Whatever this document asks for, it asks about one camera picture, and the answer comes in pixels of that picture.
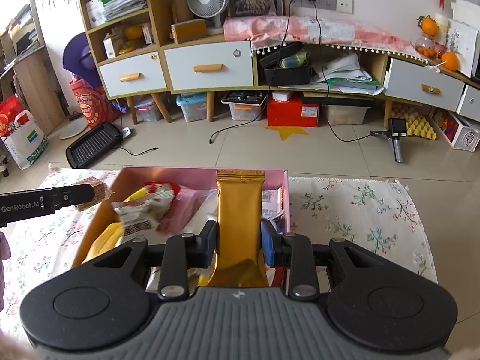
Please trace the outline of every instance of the tiled floor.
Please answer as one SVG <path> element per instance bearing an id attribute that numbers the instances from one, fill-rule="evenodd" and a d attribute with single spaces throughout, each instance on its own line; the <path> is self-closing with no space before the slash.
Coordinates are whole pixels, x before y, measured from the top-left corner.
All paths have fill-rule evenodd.
<path id="1" fill-rule="evenodd" d="M 369 122 L 375 116 L 375 112 L 367 114 L 364 125 L 334 128 L 343 139 L 361 137 L 382 129 L 380 119 Z M 138 157 L 111 151 L 93 167 L 277 168 L 303 176 L 400 179 L 409 186 L 423 221 L 439 282 L 457 301 L 458 324 L 447 347 L 453 351 L 480 346 L 480 150 L 453 150 L 443 137 L 436 141 L 413 137 L 403 140 L 405 162 L 396 163 L 386 139 L 380 137 L 343 143 L 323 126 L 308 128 L 308 136 L 292 135 L 283 142 L 276 131 L 264 129 L 265 121 L 223 131 L 210 145 L 208 139 L 215 130 L 236 123 L 228 114 L 219 115 L 214 123 L 186 123 L 182 114 L 174 119 L 171 124 L 163 120 L 141 123 L 134 128 L 135 136 L 124 142 L 132 152 L 153 146 L 159 150 Z M 124 117 L 125 124 L 132 127 L 129 117 Z M 68 167 L 64 151 L 74 138 L 59 140 L 54 132 L 49 139 L 48 148 L 29 169 L 21 171 L 9 164 L 10 176 L 0 180 L 1 193 L 38 187 L 48 163 Z"/>

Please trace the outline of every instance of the purple sleeve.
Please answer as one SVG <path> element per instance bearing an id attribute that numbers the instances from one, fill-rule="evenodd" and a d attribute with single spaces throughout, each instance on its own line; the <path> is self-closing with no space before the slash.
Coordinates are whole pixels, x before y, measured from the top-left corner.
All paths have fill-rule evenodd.
<path id="1" fill-rule="evenodd" d="M 0 231 L 0 311 L 3 310 L 3 291 L 5 290 L 5 279 L 3 270 L 3 260 L 8 260 L 11 256 L 5 234 Z"/>

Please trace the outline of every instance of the floral pattern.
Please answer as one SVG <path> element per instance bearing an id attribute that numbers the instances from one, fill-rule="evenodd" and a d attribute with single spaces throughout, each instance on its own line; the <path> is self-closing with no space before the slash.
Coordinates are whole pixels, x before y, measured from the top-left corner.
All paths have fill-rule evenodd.
<path id="1" fill-rule="evenodd" d="M 399 182 L 290 177 L 289 195 L 291 231 L 317 244 L 343 237 L 437 281 L 422 222 Z M 327 289 L 325 273 L 317 273 Z"/>
<path id="2" fill-rule="evenodd" d="M 118 171 L 51 168 L 40 188 L 71 185 L 89 176 L 111 185 Z M 97 206 L 83 212 L 64 207 L 52 215 L 17 222 L 9 238 L 11 257 L 4 261 L 5 307 L 2 332 L 27 342 L 18 310 L 33 288 L 71 268 L 78 246 Z"/>

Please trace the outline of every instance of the white drawer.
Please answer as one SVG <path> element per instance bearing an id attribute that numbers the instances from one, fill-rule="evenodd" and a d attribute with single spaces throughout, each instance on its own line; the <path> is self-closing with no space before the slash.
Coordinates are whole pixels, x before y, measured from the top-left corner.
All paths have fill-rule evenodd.
<path id="1" fill-rule="evenodd" d="M 253 86 L 250 41 L 198 44 L 165 50 L 174 91 Z M 219 71 L 195 72 L 195 66 L 223 65 Z"/>
<path id="2" fill-rule="evenodd" d="M 138 92 L 157 92 L 167 87 L 157 51 L 105 64 L 100 66 L 100 73 L 110 98 Z M 140 73 L 137 79 L 120 81 L 122 77 L 136 73 Z"/>
<path id="3" fill-rule="evenodd" d="M 470 85 L 465 85 L 465 90 L 458 104 L 457 113 L 480 121 L 480 91 L 478 89 Z"/>
<path id="4" fill-rule="evenodd" d="M 432 93 L 424 91 L 422 85 L 430 87 Z M 446 74 L 393 58 L 384 86 L 387 96 L 436 105 L 455 111 L 464 84 Z"/>

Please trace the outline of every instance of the small brown box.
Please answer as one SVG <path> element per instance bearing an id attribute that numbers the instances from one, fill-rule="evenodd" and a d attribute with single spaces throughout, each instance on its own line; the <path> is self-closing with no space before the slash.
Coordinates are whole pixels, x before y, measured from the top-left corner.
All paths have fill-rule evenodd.
<path id="1" fill-rule="evenodd" d="M 172 24 L 173 41 L 177 44 L 194 41 L 207 36 L 205 19 L 193 19 L 182 23 Z"/>

